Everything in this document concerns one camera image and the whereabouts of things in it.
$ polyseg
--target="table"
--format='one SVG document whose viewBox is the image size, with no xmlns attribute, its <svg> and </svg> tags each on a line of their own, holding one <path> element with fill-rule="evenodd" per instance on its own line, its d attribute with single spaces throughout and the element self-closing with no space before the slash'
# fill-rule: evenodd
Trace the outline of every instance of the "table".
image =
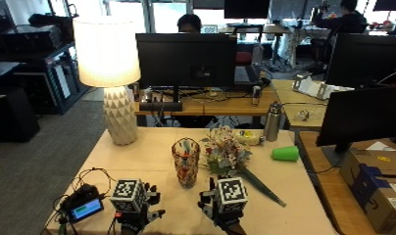
<svg viewBox="0 0 396 235">
<path fill-rule="evenodd" d="M 319 130 L 324 119 L 327 101 L 318 100 L 308 95 L 295 92 L 292 90 L 292 83 L 292 80 L 273 79 L 279 101 L 285 105 L 283 109 L 289 122 L 286 127 Z M 295 119 L 295 115 L 300 111 L 310 112 L 308 120 Z"/>
<path fill-rule="evenodd" d="M 197 128 L 139 127 L 137 141 L 126 146 L 115 146 L 105 132 L 81 167 L 81 170 L 102 167 L 114 179 L 141 178 L 158 186 L 162 198 L 151 206 L 151 211 L 165 209 L 166 214 L 147 225 L 143 234 L 226 234 L 197 207 L 199 192 L 209 190 L 207 169 L 199 167 L 195 186 L 189 190 L 182 189 L 170 153 L 171 144 L 178 139 L 190 137 L 198 141 L 206 137 L 207 131 Z M 302 162 L 281 162 L 270 158 L 269 153 L 274 148 L 292 145 L 294 133 L 282 130 L 277 142 L 250 148 L 253 156 L 249 169 L 289 205 L 282 208 L 245 182 L 249 202 L 241 225 L 247 234 L 266 234 L 267 231 L 269 234 L 335 234 Z M 101 193 L 106 191 L 107 179 L 99 172 L 87 174 L 84 179 L 98 187 Z M 103 211 L 76 224 L 80 234 L 106 234 L 114 209 L 109 199 L 102 202 Z M 57 228 L 58 223 L 52 222 L 46 230 L 57 234 Z"/>
<path fill-rule="evenodd" d="M 182 112 L 165 112 L 166 116 L 253 116 L 253 128 L 259 128 L 261 118 L 266 116 L 270 104 L 278 100 L 273 86 L 267 86 L 262 91 L 261 102 L 258 106 L 251 106 L 251 98 L 242 97 L 245 92 L 218 92 L 217 97 L 193 95 L 182 98 Z M 145 115 L 155 115 L 158 111 L 139 111 L 139 103 L 135 102 L 135 115 L 138 124 L 146 126 Z"/>
<path fill-rule="evenodd" d="M 306 157 L 312 165 L 314 171 L 331 167 L 328 160 L 319 147 L 315 146 L 318 132 L 300 131 L 299 139 L 306 151 Z M 354 143 L 358 149 L 366 149 L 376 140 Z M 379 139 L 382 143 L 396 149 L 396 145 L 388 139 Z M 316 174 L 320 192 L 326 199 L 326 210 L 332 215 L 332 222 L 338 232 L 347 235 L 376 234 L 363 210 L 355 200 L 350 187 L 340 176 L 339 168 Z"/>
<path fill-rule="evenodd" d="M 233 33 L 234 31 L 234 27 L 233 26 L 227 26 L 227 27 L 221 27 L 219 28 L 219 32 L 221 33 Z M 257 33 L 257 29 L 255 28 L 241 28 L 239 29 L 241 33 Z M 274 34 L 275 35 L 275 42 L 274 42 L 274 53 L 273 53 L 273 63 L 275 64 L 278 61 L 278 50 L 279 50 L 279 41 L 282 38 L 283 34 L 291 34 L 291 31 L 286 28 L 283 28 L 281 25 L 278 24 L 265 24 L 263 25 L 263 33 L 269 33 L 269 34 Z"/>
<path fill-rule="evenodd" d="M 281 37 L 278 55 L 281 58 L 290 62 L 292 69 L 296 68 L 296 47 L 299 46 L 300 42 L 312 37 L 327 38 L 330 32 L 330 29 L 308 25 L 308 21 L 303 21 L 302 24 L 302 28 L 292 28 L 292 25 L 298 25 L 298 20 L 282 20 L 282 25 L 290 28 L 291 33 Z"/>
</svg>

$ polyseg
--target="carpet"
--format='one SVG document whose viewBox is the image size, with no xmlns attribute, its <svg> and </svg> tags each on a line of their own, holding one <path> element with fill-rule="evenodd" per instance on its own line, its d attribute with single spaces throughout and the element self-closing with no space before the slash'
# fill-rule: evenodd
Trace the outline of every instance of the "carpet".
<svg viewBox="0 0 396 235">
<path fill-rule="evenodd" d="M 78 101 L 38 123 L 28 143 L 0 143 L 0 235 L 40 234 L 103 133 L 102 102 Z"/>
</svg>

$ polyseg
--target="patterned cup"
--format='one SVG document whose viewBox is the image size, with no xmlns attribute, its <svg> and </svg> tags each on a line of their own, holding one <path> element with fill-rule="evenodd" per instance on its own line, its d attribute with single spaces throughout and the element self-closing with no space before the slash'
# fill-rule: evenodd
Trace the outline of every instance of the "patterned cup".
<svg viewBox="0 0 396 235">
<path fill-rule="evenodd" d="M 199 144 L 190 138 L 182 138 L 171 146 L 177 179 L 183 188 L 195 185 L 199 160 Z"/>
</svg>

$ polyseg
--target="black monitor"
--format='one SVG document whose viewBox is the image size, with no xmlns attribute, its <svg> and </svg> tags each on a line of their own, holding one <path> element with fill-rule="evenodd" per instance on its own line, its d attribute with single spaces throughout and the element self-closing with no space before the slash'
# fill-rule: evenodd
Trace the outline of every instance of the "black monitor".
<svg viewBox="0 0 396 235">
<path fill-rule="evenodd" d="M 396 0 L 376 0 L 372 10 L 375 12 L 378 12 L 378 11 L 396 11 Z"/>
<path fill-rule="evenodd" d="M 358 141 L 390 138 L 396 143 L 396 87 L 332 92 L 316 146 L 335 165 Z"/>
<path fill-rule="evenodd" d="M 234 86 L 234 35 L 137 33 L 135 38 L 142 88 Z"/>
<path fill-rule="evenodd" d="M 396 36 L 339 33 L 326 84 L 368 88 L 396 74 Z"/>
<path fill-rule="evenodd" d="M 270 0 L 225 0 L 225 19 L 267 19 Z"/>
</svg>

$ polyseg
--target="water bottle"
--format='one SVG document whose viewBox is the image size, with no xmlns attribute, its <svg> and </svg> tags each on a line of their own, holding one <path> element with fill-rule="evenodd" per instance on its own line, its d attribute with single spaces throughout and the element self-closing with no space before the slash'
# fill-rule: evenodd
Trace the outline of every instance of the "water bottle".
<svg viewBox="0 0 396 235">
<path fill-rule="evenodd" d="M 277 141 L 279 132 L 279 122 L 282 117 L 282 105 L 275 101 L 269 108 L 263 136 L 270 142 Z"/>
</svg>

